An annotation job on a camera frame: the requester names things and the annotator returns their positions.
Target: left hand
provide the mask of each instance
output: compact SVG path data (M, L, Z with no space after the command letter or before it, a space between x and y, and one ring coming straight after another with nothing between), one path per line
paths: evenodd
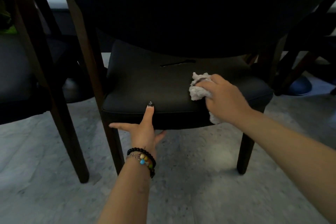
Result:
M109 127L121 129L131 133L132 147L142 148L148 151L153 156L153 158L156 159L155 146L165 137L167 131L164 130L157 136L155 135L152 124L153 114L154 107L148 105L140 124L111 123Z

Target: gray speckled floor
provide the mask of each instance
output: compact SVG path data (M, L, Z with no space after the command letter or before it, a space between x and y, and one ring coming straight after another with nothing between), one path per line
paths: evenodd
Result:
M335 148L333 86L310 78L309 95L274 97L266 114ZM79 183L49 112L2 125L1 224L97 220L117 176L95 101L69 110L90 181ZM327 223L258 145L237 174L241 135L229 124L169 131L158 146L148 223ZM120 137L126 152L129 135Z

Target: seat cushion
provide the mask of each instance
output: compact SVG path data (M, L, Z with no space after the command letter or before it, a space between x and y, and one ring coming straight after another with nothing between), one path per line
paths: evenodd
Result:
M58 82L72 58L69 41L47 38ZM18 35L0 35L0 124L21 120L50 109L49 95L38 86Z
M252 75L241 57L186 59L149 52L118 40L108 65L104 118L109 122L140 123L146 105L152 101L155 129L211 125L204 99L191 101L193 72L220 74L236 85L255 109L262 110L273 96L273 91Z

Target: black beaded bracelet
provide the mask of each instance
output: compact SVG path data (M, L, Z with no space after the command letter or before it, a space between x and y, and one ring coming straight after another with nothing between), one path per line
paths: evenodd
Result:
M139 151L139 152L142 152L143 154L145 154L152 161L152 163L153 163L153 169L155 168L156 161L155 161L155 159L153 158L153 156L148 151L146 151L144 149L141 149L141 148L131 148L131 149L129 149L127 151L127 155L129 155L133 151Z

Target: right hand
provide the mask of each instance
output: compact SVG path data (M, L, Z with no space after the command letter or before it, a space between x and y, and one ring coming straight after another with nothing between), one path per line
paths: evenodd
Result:
M246 114L253 112L239 89L218 74L211 77L213 82L202 81L195 86L203 87L212 93L212 99L205 103L210 112L222 121L236 125Z

